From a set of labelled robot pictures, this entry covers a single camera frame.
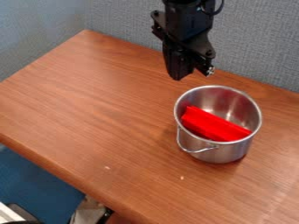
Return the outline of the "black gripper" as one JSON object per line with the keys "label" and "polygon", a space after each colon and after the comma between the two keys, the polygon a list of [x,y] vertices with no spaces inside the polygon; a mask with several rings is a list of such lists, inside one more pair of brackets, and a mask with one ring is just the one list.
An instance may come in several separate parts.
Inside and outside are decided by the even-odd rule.
{"label": "black gripper", "polygon": [[164,11],[154,10],[152,33],[163,42],[167,73],[180,81],[194,70],[214,74],[216,53],[208,40],[216,0],[163,0]]}

